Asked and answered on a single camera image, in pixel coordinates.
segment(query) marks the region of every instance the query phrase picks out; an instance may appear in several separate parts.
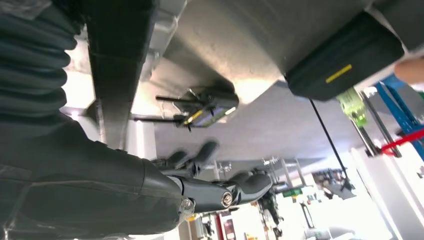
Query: metal plate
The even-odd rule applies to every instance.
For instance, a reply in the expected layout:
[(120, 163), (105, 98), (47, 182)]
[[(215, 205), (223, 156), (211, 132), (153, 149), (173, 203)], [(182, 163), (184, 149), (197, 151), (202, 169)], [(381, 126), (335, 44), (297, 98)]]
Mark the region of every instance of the metal plate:
[[(220, 83), (235, 88), (241, 107), (250, 104), (322, 41), (336, 32), (371, 0), (193, 0), (179, 20), (176, 35), (149, 82), (139, 84), (132, 112), (172, 116), (171, 104), (155, 96), (179, 96), (187, 88)], [(89, 74), (84, 50), (81, 63), (68, 69)], [(80, 79), (69, 78), (69, 81)], [(78, 88), (67, 90), (77, 95)], [(78, 97), (78, 105), (93, 99)], [(74, 103), (68, 101), (69, 107)]]

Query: garage ceiling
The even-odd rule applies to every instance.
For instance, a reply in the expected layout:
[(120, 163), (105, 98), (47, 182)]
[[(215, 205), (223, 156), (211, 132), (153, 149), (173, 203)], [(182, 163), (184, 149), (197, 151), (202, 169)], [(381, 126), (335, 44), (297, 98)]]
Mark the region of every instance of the garage ceiling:
[[(424, 110), (424, 101), (411, 88), (405, 88), (403, 96), (407, 102), (415, 103), (415, 110)], [(388, 130), (394, 133), (399, 125), (387, 114), (379, 97), (372, 101)], [(316, 102), (328, 132), (339, 152), (363, 146), (351, 122), (342, 113), (337, 101)], [(366, 127), (371, 139), (382, 135), (368, 114)], [(277, 82), (246, 108), (235, 112), (228, 123), (217, 123), (210, 128), (175, 128), (168, 124), (157, 124), (156, 148), (158, 156), (168, 156), (181, 148), (195, 154), (207, 139), (220, 142), (218, 161), (248, 161), (269, 156), (299, 159), (323, 159), (333, 152), (320, 123), (307, 99), (293, 96), (285, 82)]]

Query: black plastic cover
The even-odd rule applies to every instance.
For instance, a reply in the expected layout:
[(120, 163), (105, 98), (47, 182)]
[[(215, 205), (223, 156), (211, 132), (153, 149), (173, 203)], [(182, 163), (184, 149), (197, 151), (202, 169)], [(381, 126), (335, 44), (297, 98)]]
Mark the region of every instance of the black plastic cover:
[(286, 73), (295, 95), (327, 101), (404, 54), (399, 39), (366, 12)]

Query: white wall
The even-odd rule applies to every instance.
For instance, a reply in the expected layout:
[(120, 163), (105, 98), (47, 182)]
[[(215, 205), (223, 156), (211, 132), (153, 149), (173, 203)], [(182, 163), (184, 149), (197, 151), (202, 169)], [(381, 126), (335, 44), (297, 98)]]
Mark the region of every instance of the white wall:
[(399, 159), (388, 156), (369, 158), (364, 148), (352, 149), (351, 154), (392, 234), (403, 240), (423, 239), (424, 208), (399, 165), (410, 161), (411, 154), (403, 148), (400, 150), (404, 157)]

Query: blue lift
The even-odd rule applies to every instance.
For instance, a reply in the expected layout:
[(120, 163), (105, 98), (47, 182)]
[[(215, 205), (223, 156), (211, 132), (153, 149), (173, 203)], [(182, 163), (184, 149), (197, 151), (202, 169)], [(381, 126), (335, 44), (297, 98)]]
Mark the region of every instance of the blue lift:
[[(382, 98), (383, 102), (390, 110), (394, 119), (396, 119), (397, 123), (400, 125), (400, 128), (404, 134), (408, 135), (424, 129), (424, 125), (415, 118), (411, 110), (408, 108), (396, 90), (405, 85), (406, 84), (404, 82), (400, 81), (394, 74), (392, 74), (374, 86), (377, 89), (377, 92)], [(411, 144), (421, 159), (424, 161), (424, 146), (422, 145), (421, 141), (416, 140), (411, 142)]]

